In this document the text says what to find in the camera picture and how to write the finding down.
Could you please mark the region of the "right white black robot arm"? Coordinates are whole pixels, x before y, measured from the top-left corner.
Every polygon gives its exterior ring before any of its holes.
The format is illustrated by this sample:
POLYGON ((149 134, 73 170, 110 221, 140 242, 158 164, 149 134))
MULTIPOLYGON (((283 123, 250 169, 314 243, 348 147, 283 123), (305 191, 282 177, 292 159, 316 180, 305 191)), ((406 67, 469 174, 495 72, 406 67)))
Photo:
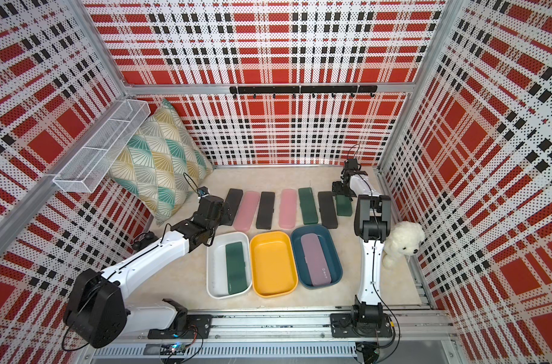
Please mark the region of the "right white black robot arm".
POLYGON ((356 199, 354 232, 362 248, 362 277, 349 327, 358 336, 377 334, 388 324, 380 296, 383 245, 390 234, 390 198, 373 188, 356 158, 344 162, 340 180, 332 184, 335 196, 356 199))

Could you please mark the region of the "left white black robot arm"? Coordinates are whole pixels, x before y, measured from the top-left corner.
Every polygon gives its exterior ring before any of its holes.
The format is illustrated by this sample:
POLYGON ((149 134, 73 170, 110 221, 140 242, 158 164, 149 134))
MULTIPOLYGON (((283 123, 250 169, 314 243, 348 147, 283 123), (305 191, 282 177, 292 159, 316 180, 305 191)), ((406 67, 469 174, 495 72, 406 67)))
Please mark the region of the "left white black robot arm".
POLYGON ((188 310, 176 301, 165 299, 157 306, 139 307, 127 299, 166 265, 201 245, 211 246, 218 227, 232 220, 227 201, 206 195, 190 218, 167 225, 162 237, 139 253, 102 271, 89 268, 80 273, 63 317, 67 331, 94 348, 105 347, 128 332, 186 331, 188 310))

